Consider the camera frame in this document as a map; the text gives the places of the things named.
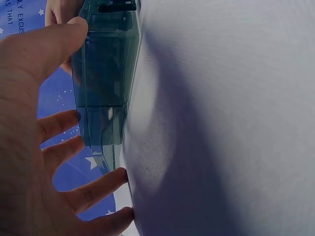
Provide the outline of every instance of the blue poster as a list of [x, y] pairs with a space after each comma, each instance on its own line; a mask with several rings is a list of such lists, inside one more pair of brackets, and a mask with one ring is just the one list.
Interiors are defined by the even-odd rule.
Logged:
[[[44, 27], [45, 7], [45, 0], [0, 0], [0, 39]], [[75, 108], [72, 77], [59, 68], [40, 88], [37, 116], [42, 118]], [[48, 140], [41, 147], [58, 144], [76, 135], [80, 135], [79, 126]], [[53, 182], [57, 190], [68, 191], [101, 177], [107, 171], [102, 169], [101, 172], [90, 148], [86, 147], [59, 168]], [[115, 210], [114, 196], [110, 195], [79, 217], [90, 220]]]

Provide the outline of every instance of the white fabric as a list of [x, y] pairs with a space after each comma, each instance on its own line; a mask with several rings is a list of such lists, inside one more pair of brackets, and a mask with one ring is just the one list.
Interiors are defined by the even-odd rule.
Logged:
[[123, 147], [142, 236], [315, 234], [314, 12], [142, 0]]

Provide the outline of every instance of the finger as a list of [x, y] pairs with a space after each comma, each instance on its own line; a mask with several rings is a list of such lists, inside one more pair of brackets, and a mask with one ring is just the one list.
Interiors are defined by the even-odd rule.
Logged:
[[37, 140], [43, 143], [77, 125], [81, 116], [76, 110], [60, 112], [37, 120]]
[[57, 24], [56, 16], [54, 12], [52, 11], [51, 7], [49, 6], [49, 4], [47, 4], [46, 10], [45, 10], [45, 26], [54, 25], [54, 24]]
[[64, 141], [60, 144], [44, 148], [42, 150], [46, 170], [52, 179], [56, 170], [65, 161], [77, 155], [84, 148], [84, 142], [80, 136]]
[[68, 73], [69, 75], [72, 75], [72, 67], [71, 67], [71, 61], [70, 58], [64, 62], [63, 64], [61, 64], [61, 68]]
[[76, 16], [73, 6], [59, 5], [58, 7], [59, 9], [55, 11], [57, 24], [65, 24]]
[[0, 41], [0, 66], [23, 71], [40, 85], [82, 46], [87, 31], [87, 22], [76, 17], [69, 24], [8, 36]]
[[69, 192], [61, 192], [61, 194], [70, 204], [73, 211], [80, 213], [98, 203], [127, 181], [126, 170], [124, 168], [117, 168], [91, 183], [82, 185]]
[[87, 231], [90, 231], [91, 236], [117, 236], [125, 231], [133, 220], [132, 208], [124, 207], [114, 214], [86, 222], [86, 228]]

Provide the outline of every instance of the hand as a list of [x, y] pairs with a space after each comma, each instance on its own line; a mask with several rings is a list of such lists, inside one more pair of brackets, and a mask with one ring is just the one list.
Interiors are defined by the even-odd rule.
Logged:
[[[65, 24], [78, 16], [84, 0], [47, 0], [45, 12], [45, 26]], [[70, 58], [67, 58], [61, 68], [72, 74]]]
[[83, 147], [80, 137], [40, 150], [40, 143], [78, 123], [76, 111], [36, 120], [39, 86], [84, 42], [82, 18], [0, 41], [0, 235], [114, 236], [133, 220], [129, 207], [92, 221], [82, 212], [127, 182], [119, 168], [69, 192], [56, 169]]

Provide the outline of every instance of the fingernail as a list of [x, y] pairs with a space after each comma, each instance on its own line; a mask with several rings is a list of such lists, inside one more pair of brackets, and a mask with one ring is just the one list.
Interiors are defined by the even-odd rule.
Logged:
[[68, 21], [68, 24], [72, 24], [72, 25], [87, 25], [87, 21], [85, 19], [83, 19], [80, 16], [74, 17], [72, 18], [70, 21]]
[[78, 122], [80, 122], [81, 120], [81, 114], [77, 111], [77, 119], [78, 119]]

